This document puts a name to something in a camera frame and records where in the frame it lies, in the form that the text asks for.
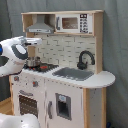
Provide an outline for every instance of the door handle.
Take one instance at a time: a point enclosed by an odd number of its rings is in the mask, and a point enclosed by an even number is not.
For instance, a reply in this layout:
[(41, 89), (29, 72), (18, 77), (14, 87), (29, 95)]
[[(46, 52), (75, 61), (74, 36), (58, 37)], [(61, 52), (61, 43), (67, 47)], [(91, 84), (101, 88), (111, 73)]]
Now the door handle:
[(49, 103), (48, 103), (48, 115), (49, 115), (50, 119), (52, 119), (51, 106), (52, 106), (52, 101), (49, 101)]
[(60, 30), (60, 27), (58, 26), (58, 22), (59, 22), (59, 17), (56, 18), (56, 29)]
[(23, 91), (23, 90), (20, 90), (20, 93), (21, 93), (22, 95), (25, 95), (25, 96), (33, 96), (32, 93), (27, 93), (27, 92), (25, 92), (25, 91)]

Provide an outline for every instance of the countertop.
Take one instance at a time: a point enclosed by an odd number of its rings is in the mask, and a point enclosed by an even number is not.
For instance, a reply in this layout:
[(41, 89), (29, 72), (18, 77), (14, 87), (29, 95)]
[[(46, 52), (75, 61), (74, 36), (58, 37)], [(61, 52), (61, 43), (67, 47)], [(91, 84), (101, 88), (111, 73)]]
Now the countertop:
[(115, 82), (115, 76), (108, 71), (101, 71), (99, 74), (94, 74), (84, 81), (76, 81), (67, 78), (53, 76), (52, 73), (64, 67), (57, 67), (47, 73), (38, 73), (28, 70), (22, 70), (26, 73), (32, 73), (38, 76), (42, 76), (46, 79), (51, 79), (59, 82), (65, 82), (67, 84), (82, 87), (82, 88), (103, 88), (112, 85)]

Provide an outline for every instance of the sink basin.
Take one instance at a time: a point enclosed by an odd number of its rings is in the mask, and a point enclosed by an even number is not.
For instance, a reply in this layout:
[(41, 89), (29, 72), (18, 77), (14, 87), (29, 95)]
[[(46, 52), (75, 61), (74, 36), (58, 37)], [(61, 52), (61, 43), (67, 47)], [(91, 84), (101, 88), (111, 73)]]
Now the sink basin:
[(54, 76), (63, 77), (67, 79), (77, 80), (77, 81), (84, 81), (94, 73), (91, 71), (79, 70), (74, 68), (62, 68), (53, 73)]

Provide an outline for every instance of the oven window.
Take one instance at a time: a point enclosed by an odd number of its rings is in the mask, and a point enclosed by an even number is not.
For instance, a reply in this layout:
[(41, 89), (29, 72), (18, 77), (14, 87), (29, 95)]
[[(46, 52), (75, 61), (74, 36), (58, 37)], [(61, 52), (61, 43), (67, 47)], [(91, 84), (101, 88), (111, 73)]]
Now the oven window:
[(78, 29), (77, 18), (62, 18), (62, 27), (63, 29)]
[(19, 95), (19, 103), (20, 103), (20, 114), (33, 114), (38, 118), (38, 109), (37, 109), (37, 101), (27, 98), (25, 96)]

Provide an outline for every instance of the toy stove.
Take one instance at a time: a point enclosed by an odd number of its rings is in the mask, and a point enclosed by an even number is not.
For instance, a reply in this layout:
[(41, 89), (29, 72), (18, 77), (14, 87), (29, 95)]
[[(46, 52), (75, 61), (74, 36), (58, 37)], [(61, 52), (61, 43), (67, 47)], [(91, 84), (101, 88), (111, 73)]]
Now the toy stove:
[(47, 63), (41, 63), (39, 66), (36, 67), (28, 67), (26, 64), (24, 65), (24, 69), (30, 70), (30, 71), (34, 71), (34, 72), (41, 72), (41, 73), (45, 73), (48, 72), (54, 68), (57, 68), (58, 65), (53, 65), (53, 64), (47, 64)]

